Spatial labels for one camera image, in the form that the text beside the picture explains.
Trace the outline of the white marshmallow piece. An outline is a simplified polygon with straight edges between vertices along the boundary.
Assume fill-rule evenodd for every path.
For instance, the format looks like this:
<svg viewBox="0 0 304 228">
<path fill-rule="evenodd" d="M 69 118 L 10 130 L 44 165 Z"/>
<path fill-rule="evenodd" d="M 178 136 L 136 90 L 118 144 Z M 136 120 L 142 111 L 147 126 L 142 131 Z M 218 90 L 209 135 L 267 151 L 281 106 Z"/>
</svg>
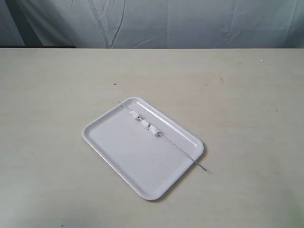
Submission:
<svg viewBox="0 0 304 228">
<path fill-rule="evenodd" d="M 145 129 L 149 130 L 149 128 L 150 128 L 150 123 L 149 123 L 148 121 L 146 121 L 146 120 L 141 120 L 141 124 L 142 124 L 142 126 L 143 126 Z"/>
<path fill-rule="evenodd" d="M 149 126 L 149 132 L 156 137 L 160 135 L 159 129 L 156 128 L 154 125 Z"/>
<path fill-rule="evenodd" d="M 140 119 L 140 115 L 136 111 L 134 111 L 134 110 L 130 111 L 130 115 L 135 120 L 139 120 Z"/>
</svg>

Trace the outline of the thin metal skewer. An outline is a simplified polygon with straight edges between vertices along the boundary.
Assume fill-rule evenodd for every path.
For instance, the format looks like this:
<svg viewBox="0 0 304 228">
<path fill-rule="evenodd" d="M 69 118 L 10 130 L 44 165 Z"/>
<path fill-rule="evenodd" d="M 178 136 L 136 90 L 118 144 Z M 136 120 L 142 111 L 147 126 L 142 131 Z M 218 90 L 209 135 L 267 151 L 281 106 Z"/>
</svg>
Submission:
<svg viewBox="0 0 304 228">
<path fill-rule="evenodd" d="M 129 113 L 130 111 L 132 111 L 131 109 L 129 109 L 126 105 L 124 105 L 122 102 L 118 102 L 119 105 L 121 105 L 124 109 L 126 109 Z M 168 138 L 166 138 L 163 133 L 160 131 L 160 135 L 157 136 L 159 138 L 164 139 L 166 142 L 168 142 L 171 146 L 173 146 L 176 150 L 178 150 L 179 152 L 181 152 L 184 156 L 186 156 L 188 159 L 190 159 L 195 165 L 199 166 L 201 169 L 203 169 L 204 171 L 210 173 L 210 171 L 208 171 L 205 167 L 203 167 L 201 164 L 199 164 L 196 160 L 194 160 L 191 156 L 189 156 L 185 151 L 183 151 L 181 148 L 179 148 L 176 144 L 174 144 L 172 141 L 170 141 Z"/>
</svg>

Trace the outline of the white plastic tray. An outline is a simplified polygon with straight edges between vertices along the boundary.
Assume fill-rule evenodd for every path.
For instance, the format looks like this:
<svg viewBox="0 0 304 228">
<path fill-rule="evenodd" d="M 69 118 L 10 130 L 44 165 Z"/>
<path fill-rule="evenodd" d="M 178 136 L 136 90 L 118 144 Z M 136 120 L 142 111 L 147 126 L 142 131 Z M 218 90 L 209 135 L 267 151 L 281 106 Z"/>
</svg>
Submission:
<svg viewBox="0 0 304 228">
<path fill-rule="evenodd" d="M 170 117 L 139 97 L 122 101 L 142 119 L 198 162 L 203 142 Z M 166 191 L 194 163 L 164 139 L 153 136 L 121 105 L 89 123 L 83 139 L 143 199 L 153 201 Z"/>
</svg>

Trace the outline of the grey fabric backdrop curtain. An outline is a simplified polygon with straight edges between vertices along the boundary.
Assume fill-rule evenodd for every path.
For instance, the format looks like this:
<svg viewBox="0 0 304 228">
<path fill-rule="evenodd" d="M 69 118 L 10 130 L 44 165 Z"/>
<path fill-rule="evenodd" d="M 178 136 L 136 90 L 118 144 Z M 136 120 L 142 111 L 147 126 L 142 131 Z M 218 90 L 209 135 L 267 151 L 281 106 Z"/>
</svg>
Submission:
<svg viewBox="0 0 304 228">
<path fill-rule="evenodd" d="M 302 48 L 301 0 L 3 0 L 0 44 Z"/>
</svg>

